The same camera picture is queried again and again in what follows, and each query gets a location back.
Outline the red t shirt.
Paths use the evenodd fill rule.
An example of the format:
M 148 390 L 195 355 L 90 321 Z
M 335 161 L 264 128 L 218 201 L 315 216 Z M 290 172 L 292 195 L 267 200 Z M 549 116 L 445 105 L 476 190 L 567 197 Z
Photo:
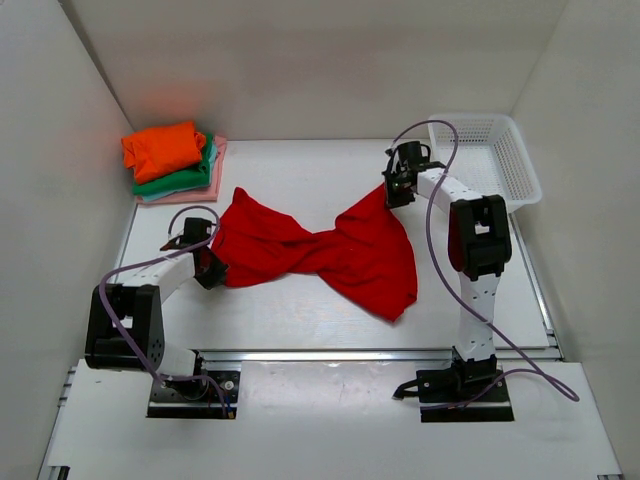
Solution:
M 231 288 L 315 274 L 370 314 L 395 322 L 418 299 L 418 274 L 406 230 L 385 200 L 378 186 L 338 215 L 333 229 L 311 232 L 236 188 L 211 249 L 227 264 Z

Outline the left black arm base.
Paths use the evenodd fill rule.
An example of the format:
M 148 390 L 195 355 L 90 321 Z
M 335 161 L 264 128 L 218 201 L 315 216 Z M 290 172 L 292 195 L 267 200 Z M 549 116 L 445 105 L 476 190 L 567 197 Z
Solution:
M 206 381 L 154 381 L 146 416 L 152 419 L 235 420 L 241 386 L 240 362 L 204 362 L 203 373 L 212 378 L 222 395 Z

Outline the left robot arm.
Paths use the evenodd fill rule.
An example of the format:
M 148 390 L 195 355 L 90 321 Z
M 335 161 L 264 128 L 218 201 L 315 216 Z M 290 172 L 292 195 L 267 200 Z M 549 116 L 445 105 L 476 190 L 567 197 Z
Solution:
M 184 283 L 206 290 L 222 285 L 228 266 L 208 247 L 134 264 L 123 283 L 101 282 L 92 294 L 85 361 L 93 369 L 141 370 L 173 381 L 188 398 L 208 389 L 199 354 L 165 338 L 162 307 Z

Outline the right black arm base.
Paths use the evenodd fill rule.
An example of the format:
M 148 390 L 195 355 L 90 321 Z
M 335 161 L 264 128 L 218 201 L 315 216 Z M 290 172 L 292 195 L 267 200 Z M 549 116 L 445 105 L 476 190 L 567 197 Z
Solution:
M 515 420 L 497 357 L 463 360 L 454 353 L 448 367 L 422 369 L 399 385 L 392 398 L 415 398 L 423 423 L 504 423 Z

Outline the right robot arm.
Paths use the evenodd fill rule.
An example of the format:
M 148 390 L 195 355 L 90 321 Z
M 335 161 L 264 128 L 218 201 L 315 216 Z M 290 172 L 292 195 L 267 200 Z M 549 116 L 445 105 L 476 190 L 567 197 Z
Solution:
M 419 195 L 448 215 L 447 251 L 459 275 L 460 321 L 455 356 L 463 362 L 495 355 L 495 297 L 512 256 L 507 210 L 499 195 L 482 195 L 448 176 L 440 165 L 417 173 L 384 172 L 386 205 L 405 206 Z

